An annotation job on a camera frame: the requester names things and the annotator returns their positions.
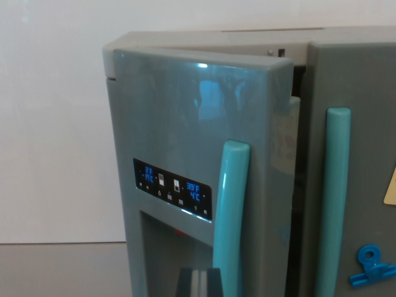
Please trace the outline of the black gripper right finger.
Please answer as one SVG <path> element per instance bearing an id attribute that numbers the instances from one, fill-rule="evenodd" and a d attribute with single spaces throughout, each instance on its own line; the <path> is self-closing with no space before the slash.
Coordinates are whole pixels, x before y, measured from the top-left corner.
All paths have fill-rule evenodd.
<path id="1" fill-rule="evenodd" d="M 207 297 L 223 297 L 222 277 L 219 268 L 207 269 Z"/>

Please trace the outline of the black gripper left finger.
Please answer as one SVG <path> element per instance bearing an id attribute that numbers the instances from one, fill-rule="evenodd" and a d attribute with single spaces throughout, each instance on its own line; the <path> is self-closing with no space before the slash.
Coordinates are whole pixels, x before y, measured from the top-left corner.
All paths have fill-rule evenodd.
<path id="1" fill-rule="evenodd" d="M 191 267 L 180 269 L 175 297 L 191 296 L 192 272 L 193 269 Z"/>

